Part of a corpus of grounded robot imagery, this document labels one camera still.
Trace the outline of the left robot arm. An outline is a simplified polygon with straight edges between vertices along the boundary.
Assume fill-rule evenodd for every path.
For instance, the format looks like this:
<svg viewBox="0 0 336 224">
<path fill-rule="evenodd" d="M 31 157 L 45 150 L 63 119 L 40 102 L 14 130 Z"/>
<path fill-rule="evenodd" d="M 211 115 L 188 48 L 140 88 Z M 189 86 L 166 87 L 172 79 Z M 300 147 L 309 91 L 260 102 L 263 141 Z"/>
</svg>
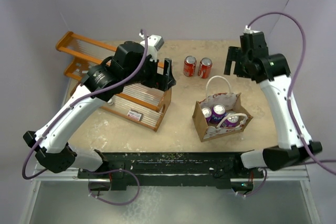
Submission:
<svg viewBox="0 0 336 224">
<path fill-rule="evenodd" d="M 61 173 L 70 167 L 89 170 L 96 178 L 108 172 L 108 160 L 100 151 L 85 152 L 68 144 L 74 132 L 98 108 L 109 102 L 124 87 L 139 83 L 148 88 L 167 91 L 176 84 L 172 61 L 164 60 L 163 73 L 158 73 L 157 52 L 164 45 L 159 35 L 140 31 L 140 43 L 126 41 L 112 56 L 92 66 L 83 76 L 75 92 L 57 114 L 38 131 L 27 131 L 23 139 L 29 154 L 44 170 Z"/>
</svg>

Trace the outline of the red cola can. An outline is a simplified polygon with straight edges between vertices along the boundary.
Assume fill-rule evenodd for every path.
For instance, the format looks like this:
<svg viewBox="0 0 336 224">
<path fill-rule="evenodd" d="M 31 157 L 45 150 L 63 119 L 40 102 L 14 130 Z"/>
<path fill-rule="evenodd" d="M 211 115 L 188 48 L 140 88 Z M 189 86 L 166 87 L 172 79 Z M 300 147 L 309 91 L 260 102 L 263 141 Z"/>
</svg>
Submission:
<svg viewBox="0 0 336 224">
<path fill-rule="evenodd" d="M 183 74 L 192 77 L 195 74 L 197 60 L 194 56 L 187 56 L 184 59 Z"/>
<path fill-rule="evenodd" d="M 198 68 L 198 76 L 202 79 L 207 79 L 212 69 L 212 61 L 209 58 L 201 59 Z"/>
</svg>

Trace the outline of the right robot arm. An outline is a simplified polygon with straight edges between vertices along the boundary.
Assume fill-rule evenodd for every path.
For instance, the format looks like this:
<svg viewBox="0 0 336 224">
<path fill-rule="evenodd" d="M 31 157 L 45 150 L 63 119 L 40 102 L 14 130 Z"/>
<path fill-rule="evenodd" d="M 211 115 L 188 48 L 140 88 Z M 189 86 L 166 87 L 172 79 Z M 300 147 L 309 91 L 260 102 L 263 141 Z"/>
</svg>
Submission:
<svg viewBox="0 0 336 224">
<path fill-rule="evenodd" d="M 310 154 L 322 152 L 322 144 L 312 140 L 294 96 L 288 93 L 291 77 L 287 60 L 282 54 L 269 54 L 264 33 L 244 31 L 240 47 L 229 47 L 224 74 L 231 73 L 259 85 L 268 101 L 278 138 L 274 147 L 242 153 L 233 166 L 238 177 L 246 177 L 252 168 L 279 170 L 299 165 Z"/>
</svg>

